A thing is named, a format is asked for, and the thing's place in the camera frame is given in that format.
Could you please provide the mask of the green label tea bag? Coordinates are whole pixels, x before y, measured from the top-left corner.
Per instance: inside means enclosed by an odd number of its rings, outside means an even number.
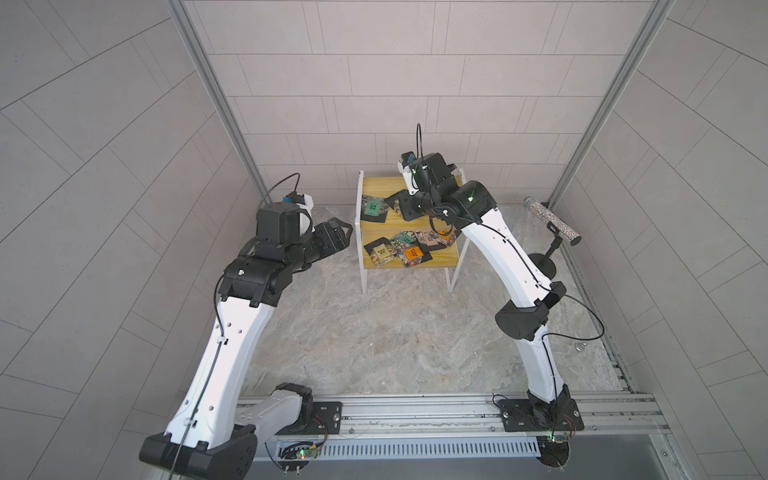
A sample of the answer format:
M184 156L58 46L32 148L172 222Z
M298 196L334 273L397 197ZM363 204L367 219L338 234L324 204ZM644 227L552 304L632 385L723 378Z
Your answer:
M388 212L389 205L384 198L369 195L361 196L360 218L362 221L385 223Z

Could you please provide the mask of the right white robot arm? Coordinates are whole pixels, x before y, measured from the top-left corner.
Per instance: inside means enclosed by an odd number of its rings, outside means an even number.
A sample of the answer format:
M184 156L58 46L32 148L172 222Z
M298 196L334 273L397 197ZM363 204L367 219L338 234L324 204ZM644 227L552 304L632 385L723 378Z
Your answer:
M478 181L459 184L456 166L439 153L401 155L398 170L408 197L405 205L438 219L473 243L504 283L508 302L497 312L497 326L517 346L527 375L529 421L536 430L574 433L583 428L575 401L550 353L549 312L566 296L533 263L508 228L497 203Z

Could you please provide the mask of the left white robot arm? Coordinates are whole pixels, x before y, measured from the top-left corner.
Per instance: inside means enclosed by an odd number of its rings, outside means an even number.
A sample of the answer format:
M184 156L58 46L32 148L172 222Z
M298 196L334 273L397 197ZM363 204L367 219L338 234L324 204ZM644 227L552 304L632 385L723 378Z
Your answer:
M214 290L214 327L184 401L166 429L147 437L141 462L170 477L242 479L259 446L282 430L316 423L310 388L278 385L236 422L240 389L255 347L294 274L346 249L352 225L331 218L299 230L287 244L252 238L226 267Z

